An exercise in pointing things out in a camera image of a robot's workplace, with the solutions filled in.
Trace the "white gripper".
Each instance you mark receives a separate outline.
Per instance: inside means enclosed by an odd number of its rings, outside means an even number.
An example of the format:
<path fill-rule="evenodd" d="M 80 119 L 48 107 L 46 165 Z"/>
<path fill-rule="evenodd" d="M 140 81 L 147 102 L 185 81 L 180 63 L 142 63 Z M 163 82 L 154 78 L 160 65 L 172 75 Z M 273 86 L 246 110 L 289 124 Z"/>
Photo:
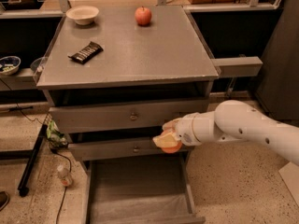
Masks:
<path fill-rule="evenodd" d="M 185 146 L 199 146 L 200 141 L 196 138 L 193 132 L 193 120 L 197 116 L 197 113 L 188 114 L 182 118 L 172 119 L 166 122 L 162 129 L 174 129 L 176 131 L 176 135 L 172 131 L 163 132 L 158 136 L 153 138 L 153 142 L 157 147 L 160 148 L 172 148 L 178 147 L 180 145 L 180 141 Z"/>

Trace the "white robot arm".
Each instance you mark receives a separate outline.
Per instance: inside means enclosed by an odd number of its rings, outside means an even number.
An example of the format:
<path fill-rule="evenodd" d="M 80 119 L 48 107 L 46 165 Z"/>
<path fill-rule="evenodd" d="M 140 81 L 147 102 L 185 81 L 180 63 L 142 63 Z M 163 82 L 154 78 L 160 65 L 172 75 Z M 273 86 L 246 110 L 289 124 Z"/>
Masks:
<path fill-rule="evenodd" d="M 222 102 L 214 111 L 168 121 L 163 132 L 153 138 L 166 153 L 177 152 L 182 145 L 195 147 L 231 140 L 260 143 L 299 165 L 299 128 L 270 119 L 237 100 Z"/>

